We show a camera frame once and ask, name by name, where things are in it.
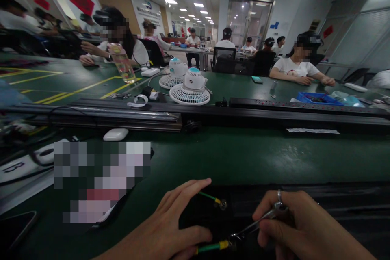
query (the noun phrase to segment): green wire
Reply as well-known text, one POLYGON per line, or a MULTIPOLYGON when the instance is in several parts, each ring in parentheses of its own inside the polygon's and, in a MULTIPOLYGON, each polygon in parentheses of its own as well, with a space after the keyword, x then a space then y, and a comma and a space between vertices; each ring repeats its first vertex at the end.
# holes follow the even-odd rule
POLYGON ((205 194, 205 193, 203 193, 203 192, 199 192, 198 194, 203 195, 203 196, 206 196, 206 197, 209 197, 209 198, 213 199, 214 201, 216 200, 215 197, 210 196, 210 195, 207 195, 207 194, 205 194))

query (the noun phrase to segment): hand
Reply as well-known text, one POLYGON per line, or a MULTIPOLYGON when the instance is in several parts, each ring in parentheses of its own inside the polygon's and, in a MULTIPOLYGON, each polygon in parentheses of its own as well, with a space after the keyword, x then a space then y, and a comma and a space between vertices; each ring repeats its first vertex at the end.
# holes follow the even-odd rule
POLYGON ((100 56, 104 58, 108 58, 110 55, 108 52, 103 51, 102 49, 99 49, 95 45, 92 45, 91 43, 87 41, 81 42, 81 48, 86 51, 87 53, 90 53, 91 55, 100 56))
POLYGON ((307 76, 302 76, 302 77, 296 77, 295 78, 295 82, 303 84, 303 85, 311 85, 313 80, 314 80, 313 78, 307 77, 307 76))
POLYGON ((333 79, 333 78, 330 78, 328 76, 324 77, 322 80, 321 80, 321 83, 323 85, 329 85, 329 86, 335 86, 336 85, 336 81, 333 79))
POLYGON ((95 61, 90 56, 87 55, 81 55, 79 60, 83 66, 95 65, 95 61))
POLYGON ((210 184, 210 178, 191 180, 168 191, 147 220, 95 260, 168 260, 174 255, 173 260, 190 259, 196 251, 195 245, 210 242, 212 234, 200 226, 180 230, 179 217, 190 199, 210 184))
MULTIPOLYGON (((268 191, 253 214, 253 220, 259 220, 277 201, 277 191, 268 191)), ((282 202, 290 209, 295 227, 276 219, 264 219, 259 223, 258 243, 264 248, 269 237, 275 239, 277 260, 292 260, 292 252, 302 260, 375 259, 307 193, 282 191, 282 202)))

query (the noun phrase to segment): smartphone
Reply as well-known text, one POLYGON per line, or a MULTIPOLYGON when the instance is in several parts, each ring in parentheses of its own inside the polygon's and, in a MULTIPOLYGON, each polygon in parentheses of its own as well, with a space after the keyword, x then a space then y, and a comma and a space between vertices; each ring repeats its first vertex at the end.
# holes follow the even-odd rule
POLYGON ((263 83, 260 77, 258 76, 252 76, 252 80, 254 83, 263 83))
POLYGON ((30 211, 0 220, 0 251, 11 252, 37 221, 37 212, 30 211))

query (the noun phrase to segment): fan grille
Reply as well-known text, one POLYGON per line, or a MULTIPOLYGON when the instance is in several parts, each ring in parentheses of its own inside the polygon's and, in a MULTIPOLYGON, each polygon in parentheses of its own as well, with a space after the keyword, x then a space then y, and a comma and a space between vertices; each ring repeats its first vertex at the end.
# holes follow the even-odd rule
POLYGON ((183 88, 183 84, 175 85, 169 91, 169 96, 179 104, 204 105, 210 101, 210 93, 204 91, 192 91, 183 88))
POLYGON ((165 75, 160 78, 159 84, 163 88, 170 89, 174 87, 175 85, 178 85, 180 83, 184 82, 184 76, 183 77, 171 77, 171 75, 165 75))

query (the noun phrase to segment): woman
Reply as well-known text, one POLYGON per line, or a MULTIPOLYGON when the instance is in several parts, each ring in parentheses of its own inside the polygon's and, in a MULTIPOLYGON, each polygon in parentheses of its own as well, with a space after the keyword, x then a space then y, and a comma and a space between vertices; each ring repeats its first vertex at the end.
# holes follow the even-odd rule
POLYGON ((314 79, 317 79, 324 85, 335 86, 336 82, 333 78, 321 73, 308 61, 313 51, 317 51, 320 43, 320 37, 312 32, 298 35, 290 57, 279 59, 273 66, 269 77, 304 85, 310 85, 314 79))
MULTIPOLYGON (((108 32, 102 35, 102 38, 108 39, 110 43, 120 43, 126 51, 133 66, 146 65, 149 62, 149 55, 145 46, 133 36, 129 29, 126 18, 114 7, 105 7, 101 11, 96 11, 93 19, 103 27, 103 31, 108 32)), ((112 58, 107 51, 107 41, 100 43, 99 46, 92 45, 89 42, 82 42, 81 48, 87 55, 80 56, 80 62, 83 66, 92 66, 95 62, 112 62, 112 58)))

